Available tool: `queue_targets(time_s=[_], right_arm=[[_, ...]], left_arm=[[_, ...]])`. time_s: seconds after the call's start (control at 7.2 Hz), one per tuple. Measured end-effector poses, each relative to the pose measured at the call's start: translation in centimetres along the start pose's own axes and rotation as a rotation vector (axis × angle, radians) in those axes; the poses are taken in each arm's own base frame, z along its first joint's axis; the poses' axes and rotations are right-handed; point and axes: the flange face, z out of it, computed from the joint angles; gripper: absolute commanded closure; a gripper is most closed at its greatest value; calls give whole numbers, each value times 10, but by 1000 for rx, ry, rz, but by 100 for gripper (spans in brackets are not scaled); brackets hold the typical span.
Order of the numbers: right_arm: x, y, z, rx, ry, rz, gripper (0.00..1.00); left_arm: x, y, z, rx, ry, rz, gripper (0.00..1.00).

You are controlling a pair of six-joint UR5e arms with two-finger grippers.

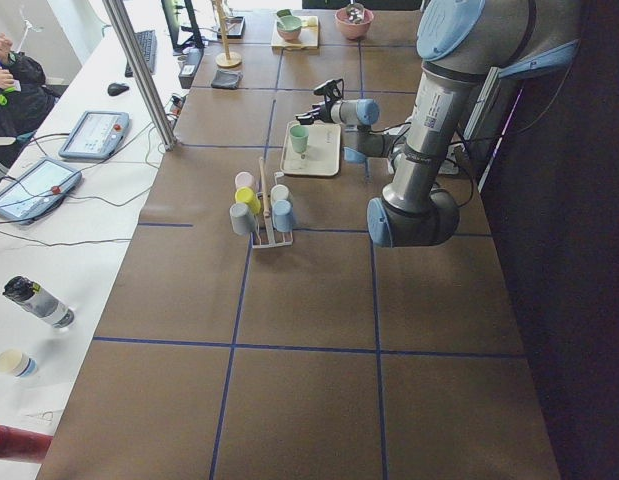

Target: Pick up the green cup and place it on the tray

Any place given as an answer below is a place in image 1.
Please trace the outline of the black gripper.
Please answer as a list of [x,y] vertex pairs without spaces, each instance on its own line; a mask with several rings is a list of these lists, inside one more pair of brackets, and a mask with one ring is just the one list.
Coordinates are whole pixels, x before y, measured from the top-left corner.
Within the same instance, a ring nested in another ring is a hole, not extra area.
[[295,118],[301,125],[312,125],[313,121],[332,121],[332,108],[330,102],[314,103],[309,112],[296,114]]

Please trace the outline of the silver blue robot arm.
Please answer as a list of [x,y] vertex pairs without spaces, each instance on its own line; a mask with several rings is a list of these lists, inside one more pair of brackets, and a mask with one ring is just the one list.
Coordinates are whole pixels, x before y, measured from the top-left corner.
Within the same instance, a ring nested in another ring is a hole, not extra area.
[[345,100],[335,81],[315,89],[322,102],[298,115],[349,126],[347,152],[385,157],[394,176],[367,207],[368,232],[381,247],[434,246],[459,223],[459,207],[436,183],[471,90],[496,67],[502,77],[535,77],[567,66],[580,36],[579,1],[432,1],[417,31],[422,76],[410,124],[375,134],[371,100]]

